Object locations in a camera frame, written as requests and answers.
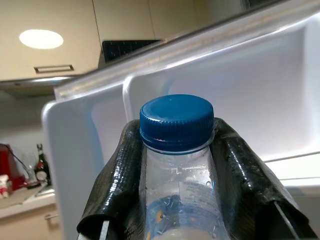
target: cabinet door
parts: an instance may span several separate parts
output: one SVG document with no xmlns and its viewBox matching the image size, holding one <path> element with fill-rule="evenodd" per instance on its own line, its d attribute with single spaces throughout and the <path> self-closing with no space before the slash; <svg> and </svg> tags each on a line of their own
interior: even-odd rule
<svg viewBox="0 0 320 240">
<path fill-rule="evenodd" d="M 149 0 L 156 39 L 176 36 L 197 28 L 193 0 Z"/>
<path fill-rule="evenodd" d="M 148 0 L 93 0 L 100 42 L 155 39 Z"/>
<path fill-rule="evenodd" d="M 55 205 L 0 219 L 0 240 L 62 240 Z"/>
</svg>

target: bottle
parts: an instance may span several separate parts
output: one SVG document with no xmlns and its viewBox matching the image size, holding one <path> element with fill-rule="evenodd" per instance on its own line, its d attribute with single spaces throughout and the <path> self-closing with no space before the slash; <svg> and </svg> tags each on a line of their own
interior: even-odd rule
<svg viewBox="0 0 320 240">
<path fill-rule="evenodd" d="M 230 239 L 217 203 L 213 129 L 213 107 L 197 96 L 167 95 L 142 106 L 145 240 Z"/>
<path fill-rule="evenodd" d="M 36 179 L 38 179 L 40 182 L 46 182 L 47 185 L 49 186 L 51 185 L 49 164 L 46 161 L 42 144 L 37 144 L 36 148 L 38 150 L 38 155 L 39 155 L 39 160 L 34 167 L 34 173 L 35 173 Z"/>
</svg>

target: red appliance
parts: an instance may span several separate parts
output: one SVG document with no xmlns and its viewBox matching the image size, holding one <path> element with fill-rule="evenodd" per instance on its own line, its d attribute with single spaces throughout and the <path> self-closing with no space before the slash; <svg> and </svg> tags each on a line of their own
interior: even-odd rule
<svg viewBox="0 0 320 240">
<path fill-rule="evenodd" d="M 0 175 L 9 176 L 12 182 L 12 190 L 23 187 L 26 178 L 18 171 L 17 163 L 12 154 L 10 145 L 0 144 Z"/>
</svg>

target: refrigerator door shelf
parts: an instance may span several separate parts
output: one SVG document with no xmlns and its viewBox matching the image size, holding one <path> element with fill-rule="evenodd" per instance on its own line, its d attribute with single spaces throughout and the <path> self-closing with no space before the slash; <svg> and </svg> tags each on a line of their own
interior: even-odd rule
<svg viewBox="0 0 320 240">
<path fill-rule="evenodd" d="M 177 93 L 208 99 L 320 236 L 319 11 L 319 0 L 286 1 L 58 87 L 42 123 L 64 238 L 77 238 L 91 187 L 127 121 L 146 101 Z"/>
</svg>

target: wine bottle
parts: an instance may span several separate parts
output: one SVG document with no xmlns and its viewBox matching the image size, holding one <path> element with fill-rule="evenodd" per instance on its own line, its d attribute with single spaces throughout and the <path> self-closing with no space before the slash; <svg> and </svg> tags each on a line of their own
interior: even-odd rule
<svg viewBox="0 0 320 240">
<path fill-rule="evenodd" d="M 38 149 L 38 156 L 39 156 L 39 160 L 34 167 L 34 173 L 35 173 L 36 179 L 38 179 L 41 182 L 47 182 L 47 185 L 51 185 L 49 164 L 46 161 L 46 157 L 43 151 L 43 146 L 42 144 L 37 144 L 36 148 Z"/>
</svg>

